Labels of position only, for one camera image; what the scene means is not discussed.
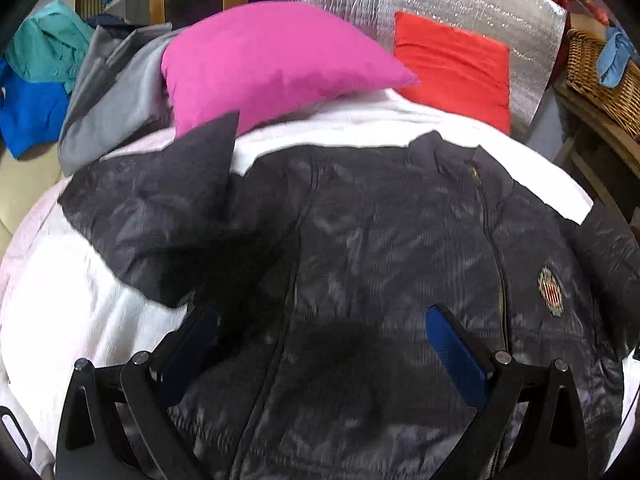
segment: teal shirt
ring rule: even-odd
[[[67,94],[94,30],[59,0],[22,22],[4,52],[9,66],[32,83],[62,83]]]

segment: wicker basket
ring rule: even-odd
[[[596,60],[605,42],[572,28],[566,84],[582,94],[640,142],[640,69],[632,62],[615,88],[598,83]]]

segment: metal bolt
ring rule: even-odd
[[[136,354],[133,355],[131,360],[135,365],[143,365],[144,363],[149,361],[149,352],[146,352],[144,350],[142,352],[137,352]]]
[[[565,371],[567,371],[569,369],[569,365],[563,359],[556,359],[554,361],[554,365],[561,372],[565,372]]]
[[[78,361],[75,362],[74,368],[76,369],[76,371],[81,372],[86,368],[88,364],[89,364],[89,359],[85,359],[84,357],[81,357],[78,359]]]
[[[499,350],[495,353],[495,360],[501,365],[508,365],[511,362],[511,355],[504,350]]]

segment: silver reflective insulation sheet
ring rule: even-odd
[[[461,27],[511,48],[512,135],[524,139],[558,54],[566,11],[551,0],[300,0],[353,23],[390,51],[398,10]]]

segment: beige cushion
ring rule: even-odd
[[[0,257],[39,197],[61,177],[57,144],[42,144],[15,160],[0,148]]]

